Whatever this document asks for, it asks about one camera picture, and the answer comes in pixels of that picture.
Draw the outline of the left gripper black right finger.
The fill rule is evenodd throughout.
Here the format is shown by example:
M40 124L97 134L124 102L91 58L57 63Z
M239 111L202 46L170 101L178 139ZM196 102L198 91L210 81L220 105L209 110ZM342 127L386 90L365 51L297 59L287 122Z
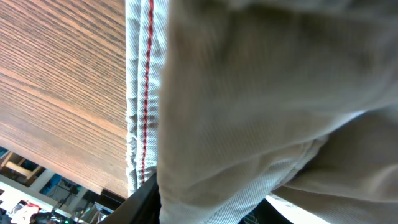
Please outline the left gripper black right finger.
M239 224L292 224L279 213L266 199L241 219Z

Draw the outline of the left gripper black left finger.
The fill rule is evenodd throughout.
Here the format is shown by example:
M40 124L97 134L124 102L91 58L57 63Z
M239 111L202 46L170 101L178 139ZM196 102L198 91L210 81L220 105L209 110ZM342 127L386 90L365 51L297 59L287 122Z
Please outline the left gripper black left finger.
M153 174L99 224L159 224L160 208L157 174Z

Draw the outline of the beige shorts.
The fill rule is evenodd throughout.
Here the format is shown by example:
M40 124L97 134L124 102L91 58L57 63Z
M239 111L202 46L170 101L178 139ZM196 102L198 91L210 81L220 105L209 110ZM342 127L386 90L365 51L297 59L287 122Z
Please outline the beige shorts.
M267 195L397 222L397 2L126 1L127 177L161 223L237 223Z

